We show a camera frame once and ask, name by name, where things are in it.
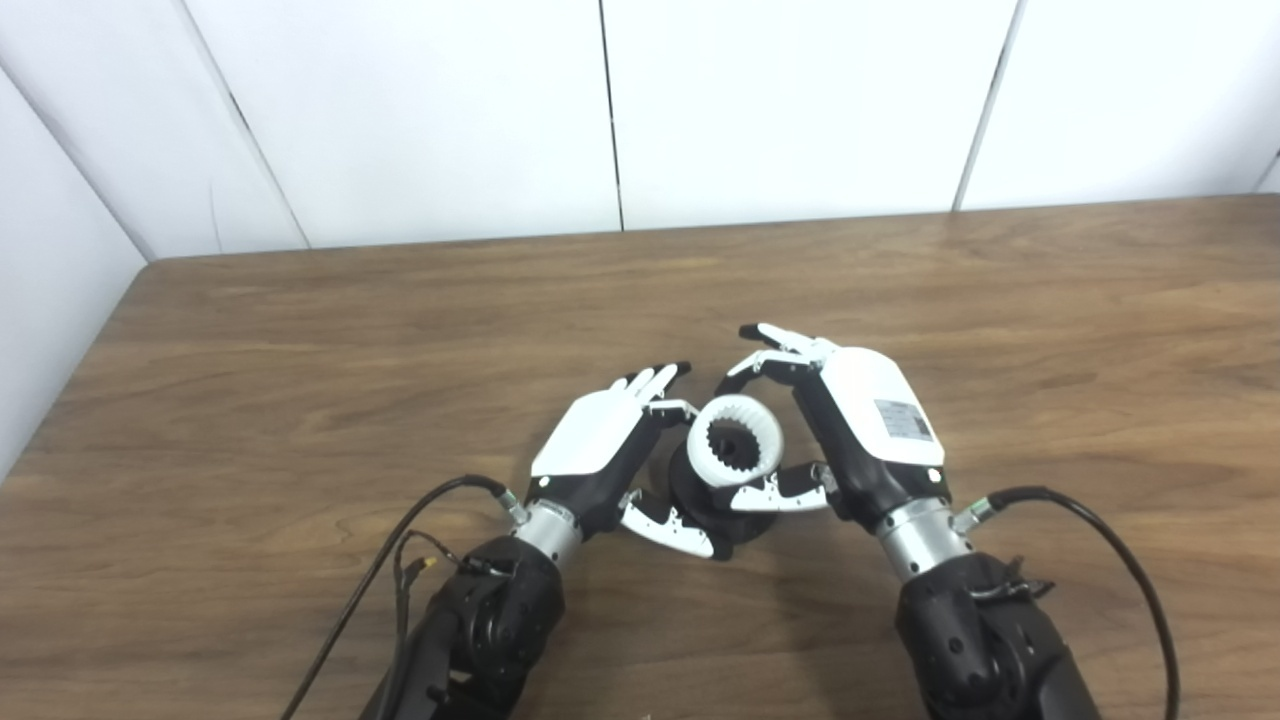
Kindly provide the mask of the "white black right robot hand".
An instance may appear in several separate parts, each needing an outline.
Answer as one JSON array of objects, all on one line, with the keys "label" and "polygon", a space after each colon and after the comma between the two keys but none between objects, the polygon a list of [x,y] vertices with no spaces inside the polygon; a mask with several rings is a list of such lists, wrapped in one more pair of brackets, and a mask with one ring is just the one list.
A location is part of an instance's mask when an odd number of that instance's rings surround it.
[{"label": "white black right robot hand", "polygon": [[837,518],[873,532],[909,503],[951,502],[945,447],[895,360],[769,323],[741,325],[739,336],[764,346],[731,366],[716,392],[737,393],[758,378],[791,389],[829,469]]}]

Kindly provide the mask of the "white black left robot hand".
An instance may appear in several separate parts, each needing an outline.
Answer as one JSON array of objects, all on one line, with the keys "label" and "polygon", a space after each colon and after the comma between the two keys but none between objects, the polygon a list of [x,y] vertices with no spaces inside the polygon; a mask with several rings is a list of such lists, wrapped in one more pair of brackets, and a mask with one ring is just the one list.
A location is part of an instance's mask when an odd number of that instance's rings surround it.
[{"label": "white black left robot hand", "polygon": [[723,543],[632,486],[663,433],[698,418],[691,404],[666,396],[690,370],[687,361],[648,366],[576,398],[532,460],[529,519],[515,538],[558,569],[593,537],[620,527],[695,557],[722,559]]}]

